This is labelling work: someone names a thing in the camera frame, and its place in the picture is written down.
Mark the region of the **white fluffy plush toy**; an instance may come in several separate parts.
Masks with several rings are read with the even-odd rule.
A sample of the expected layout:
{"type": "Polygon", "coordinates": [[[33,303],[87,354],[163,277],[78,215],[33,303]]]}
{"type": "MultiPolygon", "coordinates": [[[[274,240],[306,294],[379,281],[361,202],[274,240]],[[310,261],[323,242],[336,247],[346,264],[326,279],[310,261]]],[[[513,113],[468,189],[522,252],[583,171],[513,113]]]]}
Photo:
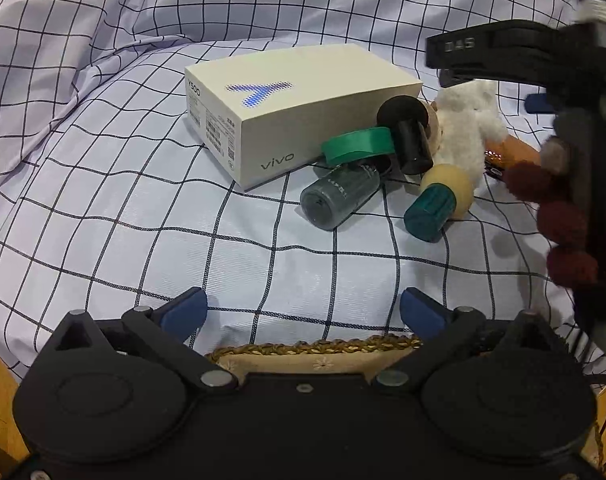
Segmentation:
{"type": "Polygon", "coordinates": [[[441,89],[433,101],[440,143],[433,160],[464,170],[472,188],[484,172],[486,142],[502,143],[508,134],[497,103],[498,84],[476,79],[441,89]]]}

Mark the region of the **teal handle cream sponge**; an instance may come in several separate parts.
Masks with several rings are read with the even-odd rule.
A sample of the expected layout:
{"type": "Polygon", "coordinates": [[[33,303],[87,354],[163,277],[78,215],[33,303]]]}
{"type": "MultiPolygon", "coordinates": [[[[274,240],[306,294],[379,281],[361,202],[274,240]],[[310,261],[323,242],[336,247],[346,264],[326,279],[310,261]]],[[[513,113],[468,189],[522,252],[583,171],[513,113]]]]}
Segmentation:
{"type": "Polygon", "coordinates": [[[423,175],[420,193],[405,211],[406,231],[424,242],[435,242],[448,220],[463,218],[474,200],[474,187],[462,168],[439,164],[423,175]]]}

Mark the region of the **black makeup sponge brush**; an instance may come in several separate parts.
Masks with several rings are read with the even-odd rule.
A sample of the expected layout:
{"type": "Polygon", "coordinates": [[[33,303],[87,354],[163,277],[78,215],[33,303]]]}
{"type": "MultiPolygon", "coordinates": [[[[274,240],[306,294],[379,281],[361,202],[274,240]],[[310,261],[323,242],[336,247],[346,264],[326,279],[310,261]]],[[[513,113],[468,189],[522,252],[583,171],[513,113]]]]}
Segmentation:
{"type": "Polygon", "coordinates": [[[393,96],[379,107],[377,125],[388,128],[403,174],[425,174],[433,166],[427,129],[429,114],[414,96],[393,96]]]}

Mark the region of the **woven lined basket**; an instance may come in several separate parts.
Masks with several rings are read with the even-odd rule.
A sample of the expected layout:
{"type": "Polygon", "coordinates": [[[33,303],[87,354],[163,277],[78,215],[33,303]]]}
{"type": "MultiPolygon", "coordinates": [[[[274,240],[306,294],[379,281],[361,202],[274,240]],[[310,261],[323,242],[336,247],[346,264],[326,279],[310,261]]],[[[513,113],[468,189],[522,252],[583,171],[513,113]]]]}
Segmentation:
{"type": "Polygon", "coordinates": [[[240,380],[250,373],[363,374],[370,380],[421,346],[416,336],[375,335],[296,344],[245,344],[218,348],[207,359],[240,380]]]}

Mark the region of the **brown leather wallet case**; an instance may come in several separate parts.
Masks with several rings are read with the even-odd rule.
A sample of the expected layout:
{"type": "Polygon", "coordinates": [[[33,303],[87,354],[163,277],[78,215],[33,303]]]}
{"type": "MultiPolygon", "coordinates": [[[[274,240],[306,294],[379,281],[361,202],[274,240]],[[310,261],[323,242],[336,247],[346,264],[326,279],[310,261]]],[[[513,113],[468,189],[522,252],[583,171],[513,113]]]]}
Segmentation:
{"type": "Polygon", "coordinates": [[[530,144],[510,134],[502,142],[486,141],[484,163],[489,177],[503,180],[504,172],[518,162],[532,162],[539,165],[540,153],[530,144]]]}

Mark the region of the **checkered lavender sheet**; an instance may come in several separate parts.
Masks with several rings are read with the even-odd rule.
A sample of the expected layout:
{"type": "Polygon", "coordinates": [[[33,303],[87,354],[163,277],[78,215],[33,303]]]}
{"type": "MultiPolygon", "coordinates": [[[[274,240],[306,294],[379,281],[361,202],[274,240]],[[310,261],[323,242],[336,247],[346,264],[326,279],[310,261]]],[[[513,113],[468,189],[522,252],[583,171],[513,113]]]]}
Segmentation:
{"type": "Polygon", "coordinates": [[[573,0],[0,0],[0,358],[22,377],[66,312],[117,318],[192,286],[210,304],[199,353],[399,334],[408,286],[491,318],[530,307],[584,344],[533,207],[500,182],[435,244],[405,232],[414,190],[396,179],[323,232],[299,209],[318,165],[242,191],[184,116],[201,61],[351,42],[432,98],[425,38],[572,14],[573,0]]]}

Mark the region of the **grey translucent bottle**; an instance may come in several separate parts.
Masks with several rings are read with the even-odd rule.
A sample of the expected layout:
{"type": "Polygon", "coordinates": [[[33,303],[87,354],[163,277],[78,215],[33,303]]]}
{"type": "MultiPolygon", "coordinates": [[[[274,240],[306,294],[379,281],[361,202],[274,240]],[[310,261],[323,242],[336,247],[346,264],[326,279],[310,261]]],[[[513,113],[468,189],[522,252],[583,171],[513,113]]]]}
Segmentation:
{"type": "Polygon", "coordinates": [[[302,191],[300,205],[305,218],[318,229],[334,230],[379,190],[391,169],[388,156],[335,167],[302,191]]]}

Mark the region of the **green tape roll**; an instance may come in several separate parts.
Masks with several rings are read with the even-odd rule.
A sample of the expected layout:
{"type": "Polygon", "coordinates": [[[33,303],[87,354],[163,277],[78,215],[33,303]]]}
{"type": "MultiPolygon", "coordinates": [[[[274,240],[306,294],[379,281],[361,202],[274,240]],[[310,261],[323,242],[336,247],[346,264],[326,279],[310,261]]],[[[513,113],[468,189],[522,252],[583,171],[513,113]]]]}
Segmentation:
{"type": "Polygon", "coordinates": [[[393,155],[395,146],[389,128],[371,127],[334,136],[323,143],[321,152],[328,165],[340,166],[367,158],[393,155]]]}

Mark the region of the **white vivo phone box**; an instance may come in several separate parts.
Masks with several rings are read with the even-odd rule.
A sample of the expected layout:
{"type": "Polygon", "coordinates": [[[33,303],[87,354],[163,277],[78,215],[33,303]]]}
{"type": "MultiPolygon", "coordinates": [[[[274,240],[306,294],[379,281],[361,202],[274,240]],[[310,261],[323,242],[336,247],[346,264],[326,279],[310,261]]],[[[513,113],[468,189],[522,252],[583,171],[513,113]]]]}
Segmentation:
{"type": "Polygon", "coordinates": [[[244,190],[317,159],[333,136],[373,127],[384,101],[422,87],[356,44],[201,61],[185,85],[192,129],[244,190]]]}

